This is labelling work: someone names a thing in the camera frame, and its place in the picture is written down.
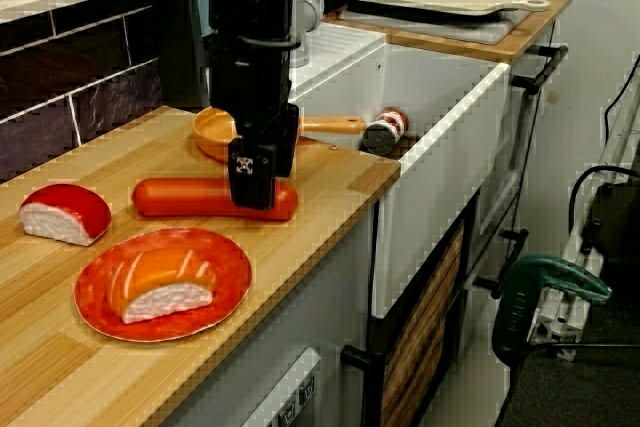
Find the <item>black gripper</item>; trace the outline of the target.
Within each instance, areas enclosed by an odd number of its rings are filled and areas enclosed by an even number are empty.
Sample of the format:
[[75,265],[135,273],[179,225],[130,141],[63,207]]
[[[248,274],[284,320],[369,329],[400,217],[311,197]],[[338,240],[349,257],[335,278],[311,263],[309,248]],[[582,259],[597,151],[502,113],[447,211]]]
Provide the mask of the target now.
[[210,104],[230,114],[236,132],[228,147],[228,178],[235,205],[269,210],[275,175],[289,177],[299,108],[288,104],[289,54],[241,43],[209,48]]

